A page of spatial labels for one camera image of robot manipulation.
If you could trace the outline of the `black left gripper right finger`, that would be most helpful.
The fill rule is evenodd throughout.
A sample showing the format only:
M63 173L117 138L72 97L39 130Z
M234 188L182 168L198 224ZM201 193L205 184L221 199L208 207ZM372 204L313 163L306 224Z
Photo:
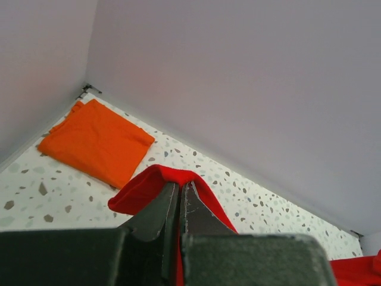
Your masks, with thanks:
M237 236L205 203L202 202L194 182L182 188L179 237L232 237Z

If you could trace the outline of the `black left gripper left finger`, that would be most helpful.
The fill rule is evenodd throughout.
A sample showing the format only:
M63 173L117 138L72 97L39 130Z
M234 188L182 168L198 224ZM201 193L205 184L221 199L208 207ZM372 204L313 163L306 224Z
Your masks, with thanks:
M175 183L166 183L155 199L120 228L126 231L122 280L176 279Z

